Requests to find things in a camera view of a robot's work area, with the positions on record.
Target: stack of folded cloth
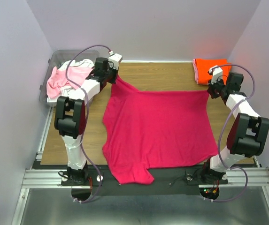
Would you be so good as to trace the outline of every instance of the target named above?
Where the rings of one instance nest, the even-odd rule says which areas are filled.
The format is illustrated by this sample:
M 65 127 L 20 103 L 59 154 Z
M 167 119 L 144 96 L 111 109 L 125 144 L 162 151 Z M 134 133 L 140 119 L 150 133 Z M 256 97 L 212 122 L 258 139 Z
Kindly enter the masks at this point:
M 73 83 L 70 83 L 65 77 L 68 63 L 69 61 L 64 62 L 59 69 L 57 67 L 53 68 L 52 74 L 46 84 L 46 94 L 48 95 L 46 101 L 48 103 L 56 103 L 59 96 L 68 97 L 79 88 Z M 91 60 L 85 59 L 80 62 L 73 60 L 69 66 L 68 78 L 82 85 L 93 67 L 94 63 Z
M 208 81 L 211 79 L 211 75 L 209 75 L 208 70 L 211 67 L 219 66 L 222 64 L 228 64 L 229 62 L 227 59 L 221 59 L 221 60 L 203 60 L 203 59 L 193 59 L 193 66 L 195 71 L 195 80 L 197 84 L 200 85 L 207 85 Z M 224 84 L 226 84 L 226 80 L 228 77 L 228 74 L 231 70 L 231 66 L 227 67 L 221 67 L 223 70 L 223 80 Z

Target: orange cloth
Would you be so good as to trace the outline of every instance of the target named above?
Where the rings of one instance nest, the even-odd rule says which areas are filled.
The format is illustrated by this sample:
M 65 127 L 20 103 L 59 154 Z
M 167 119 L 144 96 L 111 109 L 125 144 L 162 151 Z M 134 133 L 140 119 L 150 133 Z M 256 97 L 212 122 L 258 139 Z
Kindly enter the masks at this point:
M 227 64 L 229 62 L 227 61 L 227 59 L 221 59 L 221 60 L 195 59 L 195 63 L 196 63 L 197 70 L 198 70 L 197 84 L 207 85 L 208 81 L 212 78 L 212 76 L 208 74 L 208 70 L 211 67 L 222 65 L 222 64 Z M 223 70 L 224 84 L 226 84 L 226 80 L 227 80 L 228 74 L 231 70 L 231 66 L 221 67 L 221 69 Z

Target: wooden table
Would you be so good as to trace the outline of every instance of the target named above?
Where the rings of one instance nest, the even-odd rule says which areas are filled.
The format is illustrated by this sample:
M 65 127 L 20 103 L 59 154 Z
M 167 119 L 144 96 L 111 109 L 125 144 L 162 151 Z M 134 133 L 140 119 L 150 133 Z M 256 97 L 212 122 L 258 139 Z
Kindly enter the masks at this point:
M 206 86 L 197 85 L 194 79 L 192 63 L 122 63 L 119 75 L 123 80 L 139 90 L 206 90 Z M 93 98 L 90 106 L 89 120 L 86 127 L 83 147 L 90 159 L 98 165 L 107 162 L 102 153 L 107 133 L 102 118 L 110 97 L 111 84 Z M 222 126 L 229 114 L 229 109 L 221 99 L 209 99 L 207 105 L 209 121 L 217 142 Z M 222 139 L 223 148 L 233 124 L 230 120 Z M 54 128 L 54 115 L 47 135 L 42 165 L 66 165 L 67 153 L 63 140 Z M 242 160 L 241 163 L 253 164 L 253 159 Z

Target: magenta t-shirt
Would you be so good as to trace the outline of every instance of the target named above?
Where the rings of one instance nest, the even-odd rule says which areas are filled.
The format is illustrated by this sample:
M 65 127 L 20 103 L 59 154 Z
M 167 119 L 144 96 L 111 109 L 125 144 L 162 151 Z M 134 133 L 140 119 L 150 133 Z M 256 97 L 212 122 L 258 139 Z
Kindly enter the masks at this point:
M 103 153 L 121 183 L 151 184 L 149 168 L 192 166 L 217 154 L 208 93 L 139 91 L 117 78 L 103 122 Z

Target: gray floor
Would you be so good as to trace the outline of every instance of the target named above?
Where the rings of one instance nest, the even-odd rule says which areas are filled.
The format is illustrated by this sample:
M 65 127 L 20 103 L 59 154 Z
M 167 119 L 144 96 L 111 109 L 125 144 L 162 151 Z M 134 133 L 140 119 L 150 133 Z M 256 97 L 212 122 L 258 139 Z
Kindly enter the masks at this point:
M 242 187 L 221 188 L 219 199 L 237 195 Z M 269 225 L 261 187 L 248 187 L 232 202 L 210 203 L 198 196 L 105 196 L 74 203 L 70 189 L 32 189 L 23 225 Z

